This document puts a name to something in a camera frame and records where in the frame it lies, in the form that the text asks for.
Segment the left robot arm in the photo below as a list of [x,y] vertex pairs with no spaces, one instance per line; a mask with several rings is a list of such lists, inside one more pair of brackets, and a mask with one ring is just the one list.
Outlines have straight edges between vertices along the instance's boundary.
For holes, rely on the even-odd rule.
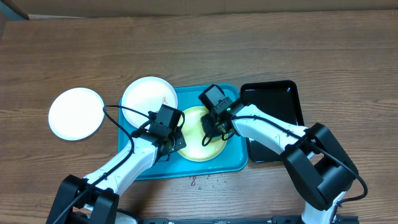
[[186,146],[183,125],[144,123],[127,136],[124,149],[98,170],[66,177],[56,194],[47,223],[139,223],[118,208],[119,199],[145,170],[161,157]]

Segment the green yellow sponge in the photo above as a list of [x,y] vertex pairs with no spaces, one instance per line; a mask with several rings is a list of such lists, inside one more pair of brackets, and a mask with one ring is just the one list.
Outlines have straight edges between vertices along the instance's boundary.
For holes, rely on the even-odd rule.
[[220,131],[213,131],[211,134],[209,134],[208,138],[211,138],[213,141],[220,140],[222,138],[223,133]]

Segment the yellow plate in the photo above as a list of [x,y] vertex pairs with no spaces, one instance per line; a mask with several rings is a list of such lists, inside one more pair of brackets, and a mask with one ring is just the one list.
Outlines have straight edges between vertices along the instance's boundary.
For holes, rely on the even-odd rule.
[[194,106],[183,111],[185,122],[182,127],[186,146],[180,149],[178,153],[194,162],[204,162],[215,158],[226,146],[226,141],[221,138],[213,138],[209,145],[202,146],[202,140],[205,132],[201,124],[201,117],[208,114],[204,106]]

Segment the white plate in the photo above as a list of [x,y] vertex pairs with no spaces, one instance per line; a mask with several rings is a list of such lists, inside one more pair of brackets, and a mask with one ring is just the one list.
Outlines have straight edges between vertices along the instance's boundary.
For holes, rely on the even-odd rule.
[[52,103],[48,122],[52,132],[67,141],[79,141],[94,134],[104,120],[104,101],[89,88],[72,88]]
[[171,84],[158,77],[143,77],[132,82],[121,98],[121,106],[144,115],[157,112],[161,105],[177,108],[178,98]]

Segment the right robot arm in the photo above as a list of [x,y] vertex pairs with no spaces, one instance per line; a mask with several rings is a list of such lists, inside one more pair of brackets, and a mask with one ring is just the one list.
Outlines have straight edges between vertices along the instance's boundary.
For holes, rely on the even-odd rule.
[[207,104],[206,136],[233,133],[261,143],[280,156],[297,192],[305,200],[301,223],[337,223],[353,182],[363,179],[341,144],[324,125],[286,123],[255,105]]

